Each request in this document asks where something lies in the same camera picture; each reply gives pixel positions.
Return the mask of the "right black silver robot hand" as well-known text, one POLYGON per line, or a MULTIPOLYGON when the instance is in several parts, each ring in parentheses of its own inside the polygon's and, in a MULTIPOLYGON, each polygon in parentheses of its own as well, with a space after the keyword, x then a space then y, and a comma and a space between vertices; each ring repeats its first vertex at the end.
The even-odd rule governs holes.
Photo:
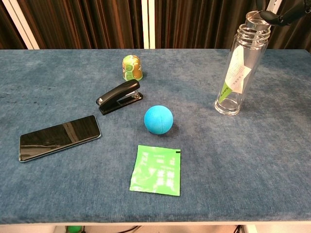
POLYGON ((276 15, 275 13, 264 10, 265 0, 257 0, 256 8, 260 17, 268 24, 273 26, 287 26, 294 21, 304 17, 311 12, 311 1, 300 0, 295 6, 288 10, 284 15, 276 15))

